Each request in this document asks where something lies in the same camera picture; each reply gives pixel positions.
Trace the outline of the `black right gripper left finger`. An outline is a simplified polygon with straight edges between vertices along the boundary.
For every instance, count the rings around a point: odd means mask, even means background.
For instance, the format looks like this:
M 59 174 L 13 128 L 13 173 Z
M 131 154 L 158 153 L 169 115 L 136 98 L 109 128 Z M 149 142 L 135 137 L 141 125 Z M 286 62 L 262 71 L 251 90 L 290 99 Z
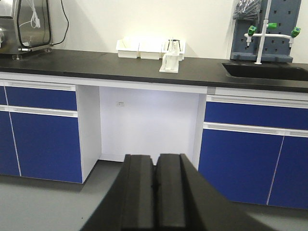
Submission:
M 125 156 L 114 183 L 81 230 L 154 230 L 153 162 L 150 156 Z

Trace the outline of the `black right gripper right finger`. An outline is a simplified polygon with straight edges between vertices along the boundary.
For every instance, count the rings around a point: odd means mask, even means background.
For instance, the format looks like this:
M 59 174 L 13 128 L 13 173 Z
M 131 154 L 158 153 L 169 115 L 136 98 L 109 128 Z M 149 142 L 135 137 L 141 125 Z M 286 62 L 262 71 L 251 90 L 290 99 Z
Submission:
M 156 166 L 158 231 L 270 231 L 229 202 L 184 154 L 161 154 Z

